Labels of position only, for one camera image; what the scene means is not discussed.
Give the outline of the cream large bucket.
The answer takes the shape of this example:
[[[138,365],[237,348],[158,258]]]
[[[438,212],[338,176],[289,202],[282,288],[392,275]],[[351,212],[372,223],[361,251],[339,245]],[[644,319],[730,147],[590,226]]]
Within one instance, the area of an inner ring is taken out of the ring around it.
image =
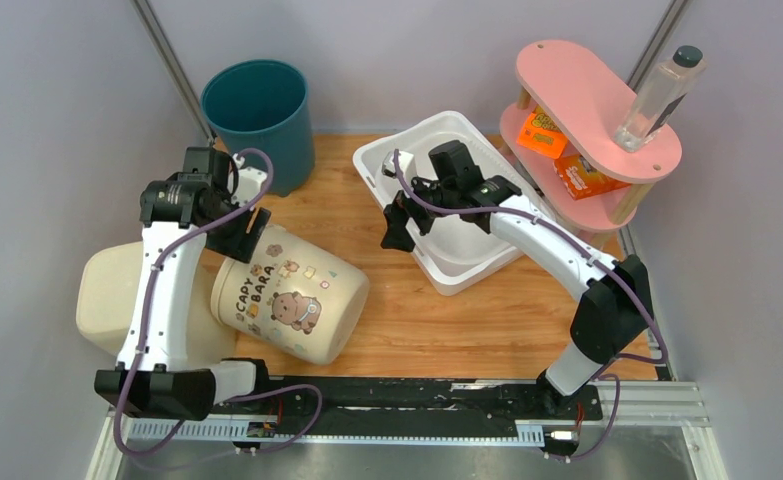
[[[279,225],[251,260],[224,260],[210,309],[222,324],[304,361],[328,365],[352,335],[370,290],[367,275]]]

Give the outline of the teal plastic bucket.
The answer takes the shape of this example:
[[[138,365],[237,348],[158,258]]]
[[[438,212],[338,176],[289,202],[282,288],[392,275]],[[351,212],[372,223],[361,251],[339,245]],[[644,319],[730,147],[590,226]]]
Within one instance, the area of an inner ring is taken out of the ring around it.
[[[272,194],[286,197],[307,183],[316,155],[308,83],[298,69],[270,59],[232,65],[207,83],[200,104],[229,152],[269,156]]]

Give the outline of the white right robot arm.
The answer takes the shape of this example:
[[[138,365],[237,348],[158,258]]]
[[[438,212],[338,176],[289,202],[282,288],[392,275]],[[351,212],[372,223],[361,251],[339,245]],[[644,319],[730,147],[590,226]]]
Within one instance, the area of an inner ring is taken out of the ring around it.
[[[558,359],[539,376],[538,403],[551,417],[563,417],[578,403],[577,391],[624,354],[646,330],[656,332],[648,271],[629,255],[618,260],[557,224],[507,178],[484,177],[469,149],[454,140],[429,153],[435,178],[412,172],[411,155],[398,149],[384,159],[381,172],[400,188],[383,210],[384,249],[411,252],[436,219],[456,216],[517,248],[576,300],[570,339]]]

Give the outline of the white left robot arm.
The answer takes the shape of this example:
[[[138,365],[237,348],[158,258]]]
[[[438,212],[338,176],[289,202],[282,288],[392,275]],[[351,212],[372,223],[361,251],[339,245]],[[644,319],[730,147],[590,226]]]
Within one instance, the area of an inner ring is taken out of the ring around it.
[[[192,361],[188,324],[201,254],[251,260],[271,217],[256,205],[273,178],[271,159],[257,148],[229,155],[190,147],[180,171],[141,193],[142,267],[131,323],[114,368],[94,380],[119,413],[201,421],[232,399],[250,414],[271,405],[273,388],[257,377],[260,362],[224,354]]]

